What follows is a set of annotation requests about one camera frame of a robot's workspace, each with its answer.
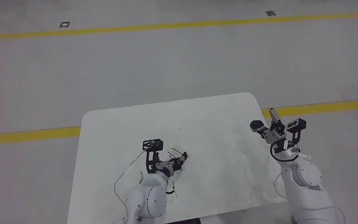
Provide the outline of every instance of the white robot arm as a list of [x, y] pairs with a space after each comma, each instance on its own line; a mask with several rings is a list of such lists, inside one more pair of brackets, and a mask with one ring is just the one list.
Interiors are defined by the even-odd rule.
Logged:
[[154, 224], [155, 218], [162, 216], [166, 209], [166, 194], [168, 178], [174, 175], [175, 171], [181, 170], [187, 159], [184, 152], [178, 158], [171, 158], [169, 161], [161, 161], [158, 151], [163, 150], [163, 141], [160, 139], [143, 142], [143, 150], [147, 153], [147, 172], [140, 186], [132, 189], [126, 197], [127, 224]]
[[321, 184], [321, 172], [308, 161], [309, 156], [300, 153], [297, 146], [301, 130], [306, 128], [306, 121], [299, 118], [287, 124], [287, 131], [293, 134], [292, 140], [288, 141], [285, 126], [275, 109], [270, 109], [270, 115], [272, 122], [269, 129], [260, 120], [252, 121], [250, 128], [271, 145], [271, 156], [281, 166], [280, 175], [287, 196], [284, 198], [289, 201], [294, 223], [338, 224], [336, 207]]

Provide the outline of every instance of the white table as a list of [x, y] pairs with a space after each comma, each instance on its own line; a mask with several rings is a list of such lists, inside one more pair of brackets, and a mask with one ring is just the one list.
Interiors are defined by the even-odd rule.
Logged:
[[[174, 222], [282, 202], [272, 181], [280, 166], [249, 123], [265, 122], [248, 93], [90, 111], [82, 120], [68, 224], [110, 224], [125, 215], [113, 184], [142, 152], [144, 140], [160, 138], [166, 150], [190, 155], [175, 174], [161, 222]], [[117, 185], [125, 198], [140, 180], [145, 154]]]

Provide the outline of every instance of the gray floor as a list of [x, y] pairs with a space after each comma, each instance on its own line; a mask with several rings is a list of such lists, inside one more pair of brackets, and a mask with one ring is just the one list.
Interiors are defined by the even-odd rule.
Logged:
[[[356, 1], [11, 1], [0, 32], [358, 12]], [[260, 107], [358, 99], [358, 20], [0, 39], [0, 133], [76, 126], [94, 109], [251, 92]], [[355, 223], [357, 111], [303, 115], [300, 147]], [[294, 118], [284, 118], [286, 122]], [[64, 224], [78, 138], [0, 144], [0, 223]], [[285, 204], [218, 217], [289, 223]]]

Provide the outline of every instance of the black cable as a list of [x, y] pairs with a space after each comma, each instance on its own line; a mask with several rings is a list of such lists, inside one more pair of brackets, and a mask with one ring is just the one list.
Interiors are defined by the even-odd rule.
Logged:
[[172, 148], [172, 150], [177, 151], [178, 153], [180, 153], [181, 155], [183, 155], [183, 153], [179, 152], [178, 150], [176, 150], [175, 148]]
[[298, 155], [295, 156], [294, 158], [290, 159], [290, 160], [281, 160], [281, 159], [279, 159], [279, 158], [276, 158], [276, 157], [274, 156], [274, 153], [272, 152], [272, 147], [274, 146], [274, 144], [275, 144], [275, 143], [273, 143], [273, 144], [270, 146], [270, 154], [271, 154], [271, 156], [272, 156], [276, 161], [278, 161], [278, 162], [292, 162], [292, 161], [295, 161], [295, 160], [298, 158]]
[[[168, 153], [169, 153], [170, 155], [172, 155], [172, 156], [173, 156], [173, 158], [175, 158], [175, 156], [174, 156], [173, 154], [171, 154], [170, 152], [168, 152]], [[170, 157], [170, 158], [172, 158], [170, 155], [169, 155], [169, 157]]]

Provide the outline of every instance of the wire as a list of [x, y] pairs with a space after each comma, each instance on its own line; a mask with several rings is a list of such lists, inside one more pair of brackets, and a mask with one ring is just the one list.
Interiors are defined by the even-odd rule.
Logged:
[[178, 150], [176, 150], [175, 148], [172, 148], [172, 150], [177, 151], [179, 154], [183, 155], [183, 153], [179, 152]]
[[[170, 155], [173, 156], [173, 158], [175, 158], [175, 156], [173, 154], [171, 154], [170, 152], [168, 152]], [[169, 155], [170, 159], [172, 159], [172, 157]]]
[[125, 203], [123, 202], [123, 200], [121, 199], [121, 197], [117, 194], [117, 191], [116, 191], [116, 185], [119, 181], [119, 179], [121, 179], [121, 177], [129, 170], [130, 166], [139, 158], [139, 156], [137, 156], [133, 162], [128, 166], [128, 168], [119, 176], [119, 178], [116, 180], [116, 182], [114, 183], [114, 187], [113, 187], [113, 190], [114, 190], [114, 193], [115, 195], [117, 196], [117, 198], [122, 202], [122, 204], [124, 205], [124, 208], [125, 208], [125, 212], [128, 213], [128, 209], [127, 209], [127, 206], [125, 205]]
[[[278, 178], [279, 178], [280, 176], [281, 176], [281, 173], [280, 173], [280, 174], [277, 176], [277, 178], [272, 182], [272, 184], [274, 185], [275, 192], [276, 192], [280, 197], [285, 198], [286, 200], [288, 200], [287, 197], [281, 195], [281, 194], [277, 191], [277, 189], [276, 189], [276, 181], [278, 180]], [[325, 210], [325, 209], [329, 209], [329, 208], [335, 208], [335, 209], [339, 210], [339, 211], [342, 213], [342, 216], [343, 216], [343, 224], [346, 224], [346, 216], [345, 216], [343, 210], [342, 210], [340, 207], [329, 206], [329, 207], [323, 207], [323, 208], [305, 208], [305, 207], [300, 206], [299, 204], [296, 204], [296, 205], [297, 205], [298, 207], [300, 207], [300, 208], [302, 208], [302, 209], [304, 209], [304, 210], [308, 210], [308, 211], [319, 211], [319, 210]]]

